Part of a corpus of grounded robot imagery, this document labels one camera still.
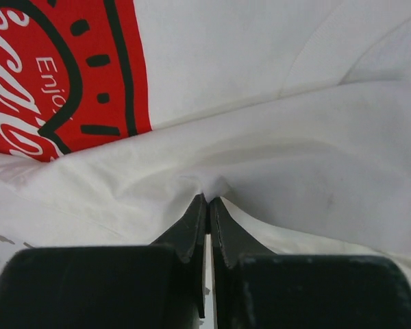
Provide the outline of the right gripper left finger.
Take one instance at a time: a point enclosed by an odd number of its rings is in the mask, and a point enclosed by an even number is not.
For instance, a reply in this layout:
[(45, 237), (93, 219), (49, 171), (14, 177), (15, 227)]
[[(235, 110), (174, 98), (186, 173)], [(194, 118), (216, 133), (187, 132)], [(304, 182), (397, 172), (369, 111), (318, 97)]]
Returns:
[(205, 222), (197, 195), (149, 245), (17, 253), (0, 275), (0, 328), (198, 328)]

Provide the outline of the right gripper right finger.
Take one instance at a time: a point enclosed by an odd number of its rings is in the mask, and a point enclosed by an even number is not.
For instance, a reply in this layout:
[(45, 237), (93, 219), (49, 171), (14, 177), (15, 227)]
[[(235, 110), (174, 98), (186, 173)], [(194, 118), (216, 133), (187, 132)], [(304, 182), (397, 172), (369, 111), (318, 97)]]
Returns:
[(217, 328), (411, 328), (411, 287), (380, 256), (276, 254), (209, 206)]

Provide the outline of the white t-shirt red print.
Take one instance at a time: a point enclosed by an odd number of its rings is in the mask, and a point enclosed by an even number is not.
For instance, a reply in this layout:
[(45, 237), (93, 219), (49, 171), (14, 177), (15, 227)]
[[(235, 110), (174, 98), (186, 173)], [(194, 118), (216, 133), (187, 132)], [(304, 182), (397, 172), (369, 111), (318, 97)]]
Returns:
[(411, 281), (411, 1), (0, 1), (0, 273), (222, 197)]

